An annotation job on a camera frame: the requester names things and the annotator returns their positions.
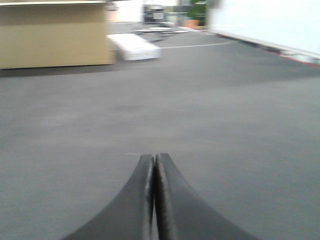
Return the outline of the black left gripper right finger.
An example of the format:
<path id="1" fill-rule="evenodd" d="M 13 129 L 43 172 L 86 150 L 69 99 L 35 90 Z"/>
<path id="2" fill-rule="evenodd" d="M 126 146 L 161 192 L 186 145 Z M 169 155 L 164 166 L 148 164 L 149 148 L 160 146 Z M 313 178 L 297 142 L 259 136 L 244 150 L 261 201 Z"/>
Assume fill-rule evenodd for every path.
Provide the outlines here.
<path id="1" fill-rule="evenodd" d="M 255 239 L 201 199 L 167 153 L 155 158 L 154 199 L 161 240 Z"/>

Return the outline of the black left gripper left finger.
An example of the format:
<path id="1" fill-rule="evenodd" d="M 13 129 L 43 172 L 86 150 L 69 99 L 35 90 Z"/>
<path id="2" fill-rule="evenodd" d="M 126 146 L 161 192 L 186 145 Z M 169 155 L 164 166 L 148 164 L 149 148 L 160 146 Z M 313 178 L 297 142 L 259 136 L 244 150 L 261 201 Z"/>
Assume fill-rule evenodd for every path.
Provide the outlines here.
<path id="1" fill-rule="evenodd" d="M 140 156 L 118 195 L 65 240 L 149 240 L 153 221 L 154 158 Z"/>

